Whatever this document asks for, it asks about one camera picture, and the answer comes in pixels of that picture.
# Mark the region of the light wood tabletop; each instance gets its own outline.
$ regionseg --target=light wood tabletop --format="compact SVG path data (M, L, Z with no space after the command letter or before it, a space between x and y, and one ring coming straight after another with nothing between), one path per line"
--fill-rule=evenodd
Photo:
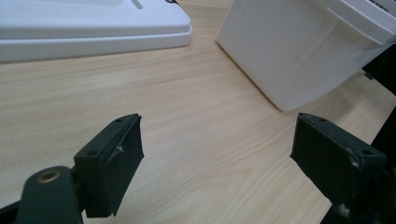
M116 217L85 223L319 223L330 202L290 158L298 112L371 143L395 97L358 73L278 110L217 43L232 0L179 0L187 47L0 64L0 206L109 122L142 116L145 158Z

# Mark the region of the black mount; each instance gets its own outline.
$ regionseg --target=black mount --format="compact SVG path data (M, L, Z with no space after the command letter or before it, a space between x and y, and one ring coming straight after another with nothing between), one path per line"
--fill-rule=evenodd
M142 161L141 117L115 119L74 157L72 169L50 167L28 178L21 200L0 210L0 223L83 223L117 214Z

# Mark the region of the white plastic container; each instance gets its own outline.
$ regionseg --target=white plastic container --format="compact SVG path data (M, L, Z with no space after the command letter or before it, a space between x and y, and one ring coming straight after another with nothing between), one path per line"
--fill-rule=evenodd
M282 110L333 90L396 42L394 0L235 0L218 41Z

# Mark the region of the white plastic box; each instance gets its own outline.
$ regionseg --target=white plastic box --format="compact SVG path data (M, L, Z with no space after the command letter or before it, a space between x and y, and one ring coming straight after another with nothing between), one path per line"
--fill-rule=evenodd
M235 0L218 41L282 110L333 90L396 42L394 0Z

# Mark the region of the wood grain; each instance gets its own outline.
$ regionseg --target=wood grain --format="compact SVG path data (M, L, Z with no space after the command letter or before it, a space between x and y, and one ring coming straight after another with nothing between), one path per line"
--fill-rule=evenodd
M86 223L319 223L330 206L289 158L297 113L370 143L395 97L357 74L295 111L271 104L217 44L231 1L179 3L184 48L0 64L0 206L26 178L139 113L143 159L116 217Z

